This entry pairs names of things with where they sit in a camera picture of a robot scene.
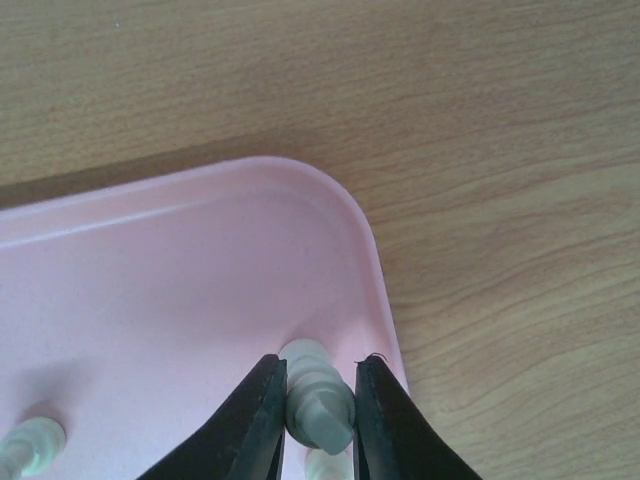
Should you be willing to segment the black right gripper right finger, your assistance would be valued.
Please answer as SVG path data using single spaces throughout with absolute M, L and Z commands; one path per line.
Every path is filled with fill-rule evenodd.
M 429 425 L 382 357 L 358 363 L 355 405 L 357 479 L 480 480 Z

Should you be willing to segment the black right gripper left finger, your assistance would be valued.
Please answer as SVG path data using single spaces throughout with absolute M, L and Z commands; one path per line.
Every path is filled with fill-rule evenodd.
M 281 478 L 286 394 L 286 361 L 264 355 L 196 432 L 139 479 Z

